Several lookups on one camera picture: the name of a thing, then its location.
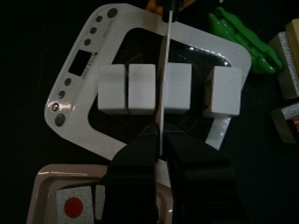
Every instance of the dark surface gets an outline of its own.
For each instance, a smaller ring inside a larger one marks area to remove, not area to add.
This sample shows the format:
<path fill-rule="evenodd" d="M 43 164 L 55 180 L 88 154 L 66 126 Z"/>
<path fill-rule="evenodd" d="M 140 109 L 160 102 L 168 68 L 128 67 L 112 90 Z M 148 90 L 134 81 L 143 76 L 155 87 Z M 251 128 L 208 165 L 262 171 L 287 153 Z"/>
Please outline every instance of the dark surface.
<path fill-rule="evenodd" d="M 34 179 L 48 164 L 107 164 L 62 139 L 43 108 L 72 44 L 91 12 L 108 2 L 6 3 L 2 13 L 2 223 L 26 223 Z M 146 1 L 126 1 L 146 7 Z M 204 31 L 218 6 L 236 14 L 266 42 L 297 18 L 298 3 L 283 0 L 198 0 L 179 21 Z M 238 191 L 252 223 L 299 223 L 299 147 L 279 139 L 270 112 L 285 101 L 275 75 L 250 74 L 240 116 L 222 145 L 238 176 Z"/>

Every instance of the white plastic frame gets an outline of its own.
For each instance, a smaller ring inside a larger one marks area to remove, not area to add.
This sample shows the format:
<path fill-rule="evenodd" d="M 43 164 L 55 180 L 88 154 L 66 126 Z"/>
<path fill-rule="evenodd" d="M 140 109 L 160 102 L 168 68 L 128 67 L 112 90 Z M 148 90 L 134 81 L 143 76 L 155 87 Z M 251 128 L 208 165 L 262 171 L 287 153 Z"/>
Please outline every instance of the white plastic frame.
<path fill-rule="evenodd" d="M 82 29 L 51 91 L 44 110 L 48 125 L 64 139 L 107 159 L 112 159 L 126 144 L 90 126 L 90 108 L 98 96 L 99 66 L 112 63 L 123 39 L 134 28 L 143 28 L 163 36 L 166 26 L 160 16 L 130 4 L 115 3 L 99 7 Z M 94 34 L 90 32 L 92 27 L 98 29 Z M 244 84 L 251 59 L 243 46 L 179 22 L 172 23 L 172 40 L 223 57 L 232 67 L 242 68 Z M 82 76 L 68 72 L 78 50 L 92 53 Z M 67 79 L 71 79 L 70 85 L 66 85 Z M 55 124 L 58 115 L 64 117 L 60 127 Z M 216 149 L 220 148 L 228 126 L 230 119 L 214 120 L 206 143 Z M 158 182 L 170 186 L 167 165 L 163 160 L 159 160 L 156 168 Z"/>

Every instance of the yellow object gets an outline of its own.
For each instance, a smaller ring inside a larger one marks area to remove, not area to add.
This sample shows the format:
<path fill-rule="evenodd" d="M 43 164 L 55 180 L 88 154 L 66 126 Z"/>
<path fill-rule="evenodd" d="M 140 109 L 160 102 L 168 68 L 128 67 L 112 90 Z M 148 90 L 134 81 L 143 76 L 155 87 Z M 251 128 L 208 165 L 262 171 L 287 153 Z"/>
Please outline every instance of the yellow object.
<path fill-rule="evenodd" d="M 299 71 L 299 18 L 294 19 L 285 27 L 289 43 L 294 55 L 297 71 Z"/>
<path fill-rule="evenodd" d="M 180 11 L 183 11 L 188 6 L 191 6 L 196 0 L 184 0 L 183 7 L 180 8 Z M 156 4 L 156 0 L 150 0 L 148 4 L 146 6 L 146 9 L 151 11 L 152 13 L 158 15 L 163 15 L 163 6 Z"/>

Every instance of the display screen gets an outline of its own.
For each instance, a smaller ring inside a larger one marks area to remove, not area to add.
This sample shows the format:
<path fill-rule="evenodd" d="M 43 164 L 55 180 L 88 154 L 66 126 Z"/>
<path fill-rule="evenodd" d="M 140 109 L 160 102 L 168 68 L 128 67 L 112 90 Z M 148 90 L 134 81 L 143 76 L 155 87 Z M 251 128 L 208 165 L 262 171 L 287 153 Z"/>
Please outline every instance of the display screen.
<path fill-rule="evenodd" d="M 79 50 L 76 57 L 70 66 L 70 73 L 76 74 L 78 76 L 83 75 L 87 64 L 90 63 L 91 52 Z"/>

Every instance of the sticker with red circle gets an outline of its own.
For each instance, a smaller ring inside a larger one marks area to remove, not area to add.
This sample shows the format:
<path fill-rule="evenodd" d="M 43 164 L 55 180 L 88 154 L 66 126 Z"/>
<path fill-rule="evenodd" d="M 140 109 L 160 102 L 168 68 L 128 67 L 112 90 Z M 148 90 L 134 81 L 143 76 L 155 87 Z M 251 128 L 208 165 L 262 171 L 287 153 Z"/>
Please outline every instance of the sticker with red circle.
<path fill-rule="evenodd" d="M 76 219 L 83 212 L 83 203 L 79 198 L 70 198 L 64 204 L 64 213 L 72 218 Z"/>

